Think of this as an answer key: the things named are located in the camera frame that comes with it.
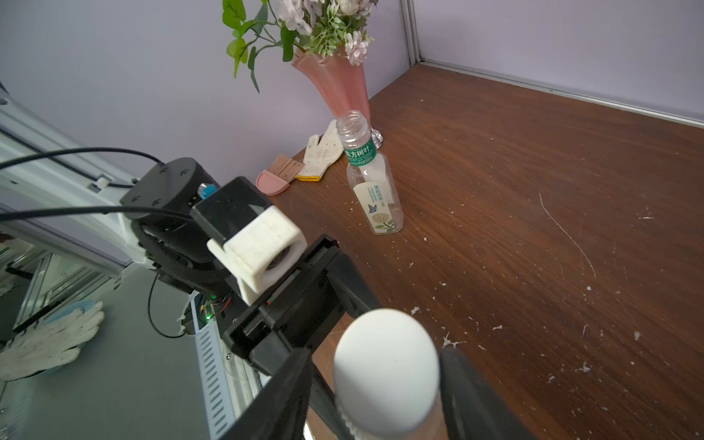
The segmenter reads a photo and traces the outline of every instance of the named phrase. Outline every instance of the pink brush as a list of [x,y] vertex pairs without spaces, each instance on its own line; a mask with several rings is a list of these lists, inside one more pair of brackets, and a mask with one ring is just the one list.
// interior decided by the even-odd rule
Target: pink brush
[[259,174],[257,188],[267,196],[280,194],[302,169],[302,163],[280,154],[268,169]]

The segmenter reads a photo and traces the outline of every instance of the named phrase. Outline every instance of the black cable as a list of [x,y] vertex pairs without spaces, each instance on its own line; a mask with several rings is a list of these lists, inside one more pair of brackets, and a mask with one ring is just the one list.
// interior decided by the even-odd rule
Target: black cable
[[0,213],[0,222],[26,220],[28,218],[57,217],[60,215],[108,214],[108,213],[158,213],[165,217],[174,217],[189,222],[194,221],[189,215],[174,210],[149,208],[146,206],[86,206],[80,208],[50,208],[20,210],[11,213]]
[[[23,141],[22,139],[20,139],[19,137],[16,137],[15,135],[13,135],[11,133],[8,133],[4,130],[0,130],[0,132],[2,134],[4,134],[5,136],[9,137],[10,139],[12,139],[13,141],[17,142],[19,145],[24,146],[27,149],[30,149],[36,153],[43,153],[43,151],[38,149],[36,146],[28,144],[27,142]],[[98,180],[98,177],[93,177],[90,174],[88,174],[87,172],[85,172],[83,170],[79,170],[78,168],[74,167],[73,165],[70,165],[66,162],[60,161],[57,158],[48,158],[48,159],[50,161],[54,162],[55,164],[64,167],[65,169],[67,169],[69,171],[75,172],[76,174],[78,174],[81,177],[85,177],[86,179],[91,180],[92,182],[95,182],[96,180]],[[109,183],[108,186],[112,187],[112,188],[132,188],[132,185],[126,185],[126,184],[120,184],[120,183]]]
[[136,151],[136,150],[130,150],[130,149],[114,149],[114,148],[99,148],[99,147],[89,147],[89,148],[81,148],[81,149],[66,149],[66,150],[54,150],[54,151],[46,151],[44,153],[38,153],[34,154],[31,156],[23,156],[21,158],[16,158],[16,159],[11,159],[9,161],[5,161],[3,163],[0,163],[0,170],[4,170],[5,168],[9,168],[13,165],[19,165],[21,163],[26,163],[26,162],[32,162],[32,161],[38,161],[39,159],[44,159],[44,158],[53,158],[54,156],[62,156],[64,154],[78,154],[78,153],[93,153],[95,151],[104,151],[106,153],[127,153],[127,154],[134,154],[137,156],[142,156],[148,159],[153,160],[154,162],[157,162],[160,165],[163,165],[164,162],[158,160],[151,154],[143,153],[141,151]]
[[151,294],[154,293],[154,285],[156,284],[156,279],[159,278],[159,274],[156,274],[154,277],[154,281],[151,283],[151,289],[149,289],[149,299],[146,300],[146,315],[149,316],[149,324],[151,324],[151,328],[154,329],[155,332],[159,333],[161,336],[169,339],[179,339],[180,337],[184,336],[185,333],[181,333],[178,336],[169,336],[168,334],[164,334],[159,331],[158,328],[154,325],[154,321],[151,319]]

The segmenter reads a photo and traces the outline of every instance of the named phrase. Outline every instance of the bottle neck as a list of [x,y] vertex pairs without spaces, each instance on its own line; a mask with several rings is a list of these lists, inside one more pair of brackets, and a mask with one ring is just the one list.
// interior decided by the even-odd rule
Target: bottle neck
[[369,124],[364,115],[352,110],[337,118],[337,136],[346,150],[365,146],[372,138]]

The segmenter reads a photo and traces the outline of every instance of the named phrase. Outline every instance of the brush bristles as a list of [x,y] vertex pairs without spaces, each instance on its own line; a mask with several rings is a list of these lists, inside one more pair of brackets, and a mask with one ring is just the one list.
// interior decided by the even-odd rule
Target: brush bristles
[[272,163],[271,166],[267,169],[267,171],[272,173],[273,175],[278,176],[280,179],[291,183],[291,181],[296,178],[296,175],[302,169],[302,163],[293,159],[289,159],[283,154],[280,154],[279,157],[276,158],[274,163]]

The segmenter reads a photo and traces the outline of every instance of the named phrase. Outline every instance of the white wall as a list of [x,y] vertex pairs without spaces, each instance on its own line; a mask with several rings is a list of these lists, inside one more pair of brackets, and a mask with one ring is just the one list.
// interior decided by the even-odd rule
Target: white wall
[[[246,0],[254,16],[261,2]],[[0,81],[11,96],[86,146],[132,148],[163,161],[191,156],[220,183],[251,179],[293,155],[332,119],[281,50],[257,57],[261,94],[242,66],[232,78],[221,0],[5,0]],[[368,31],[370,96],[408,69],[397,0]],[[135,175],[146,159],[109,156]]]
[[704,120],[704,1],[414,4],[423,58]]

